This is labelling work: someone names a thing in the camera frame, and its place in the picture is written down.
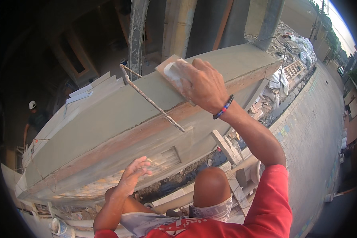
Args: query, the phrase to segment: sky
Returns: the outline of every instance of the sky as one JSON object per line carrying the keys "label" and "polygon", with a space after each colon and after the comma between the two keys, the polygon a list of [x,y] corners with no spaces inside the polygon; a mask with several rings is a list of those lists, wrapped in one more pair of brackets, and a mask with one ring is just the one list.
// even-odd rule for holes
{"label": "sky", "polygon": [[[322,0],[315,0],[315,3],[322,6]],[[355,50],[355,42],[348,27],[346,26],[343,18],[338,13],[338,10],[333,6],[330,0],[325,0],[324,12],[328,14],[330,20],[332,21],[332,28],[336,33],[336,36],[341,42],[341,48],[346,51],[347,56],[353,54]]]}

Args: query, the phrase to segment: person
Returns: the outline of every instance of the person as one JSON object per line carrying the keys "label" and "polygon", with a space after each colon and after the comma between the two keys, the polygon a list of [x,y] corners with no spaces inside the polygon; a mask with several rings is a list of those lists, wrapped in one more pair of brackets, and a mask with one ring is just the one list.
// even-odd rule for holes
{"label": "person", "polygon": [[36,129],[38,133],[52,117],[52,115],[49,114],[46,110],[38,110],[36,102],[34,100],[29,102],[29,110],[30,116],[28,119],[28,123],[25,125],[24,130],[24,149],[29,127],[34,127],[34,129]]}
{"label": "person", "polygon": [[244,224],[226,223],[232,202],[225,173],[210,167],[195,178],[193,205],[189,216],[156,214],[130,197],[138,178],[151,174],[146,157],[135,159],[118,183],[105,193],[105,205],[95,217],[96,238],[117,238],[119,222],[136,237],[289,237],[292,212],[288,203],[286,156],[273,134],[250,117],[236,101],[225,110],[230,96],[222,75],[209,62],[194,59],[192,64],[177,60],[185,75],[180,79],[184,94],[195,104],[230,124],[243,138],[252,154],[266,169]]}

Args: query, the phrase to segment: sanding sponge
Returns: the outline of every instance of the sanding sponge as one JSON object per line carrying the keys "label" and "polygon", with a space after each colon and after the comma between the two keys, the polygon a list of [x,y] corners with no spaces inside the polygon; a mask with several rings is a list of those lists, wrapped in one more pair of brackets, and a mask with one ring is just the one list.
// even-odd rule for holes
{"label": "sanding sponge", "polygon": [[155,69],[158,71],[169,83],[172,84],[174,88],[177,89],[182,96],[192,105],[195,104],[184,95],[184,88],[182,87],[181,78],[185,78],[185,76],[181,73],[181,70],[177,67],[176,61],[183,60],[177,55],[172,55],[168,59],[164,60],[161,64],[159,64]]}

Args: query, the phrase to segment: hand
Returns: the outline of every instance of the hand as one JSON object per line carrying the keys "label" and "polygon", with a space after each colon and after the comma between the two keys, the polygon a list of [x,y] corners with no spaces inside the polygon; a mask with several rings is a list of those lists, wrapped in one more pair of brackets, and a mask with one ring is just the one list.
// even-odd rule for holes
{"label": "hand", "polygon": [[185,96],[211,114],[219,113],[229,99],[223,76],[199,58],[192,65],[181,59],[176,64],[186,77],[180,79]]}
{"label": "hand", "polygon": [[152,171],[147,170],[145,167],[151,165],[150,162],[145,161],[146,159],[146,156],[134,159],[132,163],[126,167],[117,189],[123,190],[127,195],[133,194],[138,178],[144,174],[152,174]]}

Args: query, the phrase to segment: man's left hand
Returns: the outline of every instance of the man's left hand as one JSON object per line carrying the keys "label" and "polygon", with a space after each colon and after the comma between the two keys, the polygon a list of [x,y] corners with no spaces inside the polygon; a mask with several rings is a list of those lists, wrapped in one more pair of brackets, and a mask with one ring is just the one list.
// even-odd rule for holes
{"label": "man's left hand", "polygon": [[145,174],[152,174],[152,171],[146,168],[146,166],[151,165],[150,162],[145,161],[146,159],[146,156],[134,159],[124,170],[116,189],[121,189],[127,195],[132,195],[139,177]]}

